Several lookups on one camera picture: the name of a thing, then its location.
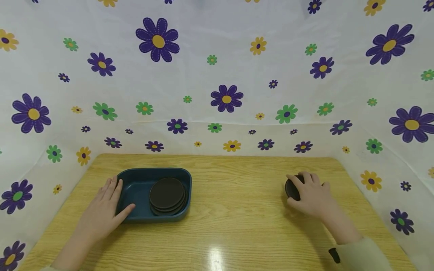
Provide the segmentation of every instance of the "right hand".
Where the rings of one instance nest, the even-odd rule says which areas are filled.
[[[325,219],[332,213],[339,211],[340,207],[330,192],[330,184],[319,180],[318,175],[302,171],[304,184],[295,176],[287,175],[300,193],[300,201],[288,198],[288,205],[318,219]]]

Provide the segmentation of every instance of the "green flower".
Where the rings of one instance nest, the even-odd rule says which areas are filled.
[[[142,115],[150,115],[154,110],[152,109],[152,105],[148,104],[147,102],[139,102],[138,105],[136,105],[137,112],[141,113]]]
[[[317,111],[317,113],[319,113],[320,116],[324,115],[327,116],[328,113],[332,112],[332,109],[335,108],[335,106],[333,105],[333,103],[324,103],[323,105],[320,105],[319,110]]]
[[[379,154],[380,151],[383,150],[383,148],[381,147],[382,145],[381,142],[379,142],[376,139],[369,139],[368,142],[366,142],[366,145],[367,145],[366,149],[370,150],[371,153]]]
[[[309,46],[306,47],[306,51],[304,51],[304,53],[306,54],[306,56],[311,56],[313,53],[316,52],[316,48],[316,43],[309,44]]]
[[[369,99],[367,103],[369,106],[375,106],[377,104],[377,99]]]
[[[285,105],[283,109],[279,109],[277,111],[276,119],[280,120],[279,123],[282,124],[283,122],[289,123],[293,118],[296,117],[295,113],[298,111],[297,108],[294,108],[295,105]]]
[[[433,70],[424,71],[424,73],[421,74],[421,77],[422,77],[421,79],[425,81],[432,80],[434,77],[434,71]]]
[[[63,43],[65,44],[65,47],[71,51],[77,51],[77,49],[79,48],[77,46],[77,43],[75,41],[73,41],[71,38],[69,38],[69,39],[65,38],[63,40]]]
[[[185,96],[185,97],[184,97],[184,103],[186,103],[186,104],[191,103],[192,100],[193,100],[193,99],[192,99],[190,96]]]
[[[111,120],[114,121],[115,118],[118,117],[117,114],[115,114],[115,109],[113,107],[108,107],[107,104],[99,104],[99,103],[95,103],[94,106],[92,106],[93,109],[96,110],[96,114],[98,116],[102,116],[103,119],[105,120]]]
[[[211,123],[208,125],[208,130],[211,131],[211,133],[218,133],[221,131],[221,125],[218,123]]]
[[[48,160],[52,160],[53,163],[60,162],[60,159],[63,157],[63,155],[60,154],[60,149],[57,148],[57,145],[54,146],[48,146]]]
[[[208,59],[208,63],[210,65],[215,65],[217,63],[217,57],[215,55],[210,55],[209,57],[207,57]]]

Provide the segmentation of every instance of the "dark blue plastic tray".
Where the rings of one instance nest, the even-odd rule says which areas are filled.
[[[149,191],[158,180],[163,178],[176,178],[181,181],[187,193],[187,204],[176,215],[156,216],[152,213],[149,203]],[[182,168],[132,168],[118,174],[118,180],[122,179],[124,185],[121,197],[116,208],[116,214],[121,212],[129,204],[136,207],[124,220],[124,223],[157,223],[176,222],[183,219],[190,207],[191,175]]]

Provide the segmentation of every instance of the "wood grain surface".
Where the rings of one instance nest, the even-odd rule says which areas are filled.
[[[123,224],[97,244],[83,270],[257,271],[341,270],[335,243],[316,220],[286,207],[285,174],[315,172],[394,270],[415,270],[341,164],[332,158],[98,156],[27,256],[22,271],[50,265],[105,180],[129,168],[181,167],[193,178],[184,220]]]

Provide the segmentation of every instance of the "white fabric backdrop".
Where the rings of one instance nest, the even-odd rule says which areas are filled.
[[[334,157],[432,270],[433,2],[3,0],[0,266],[98,154],[163,153]]]

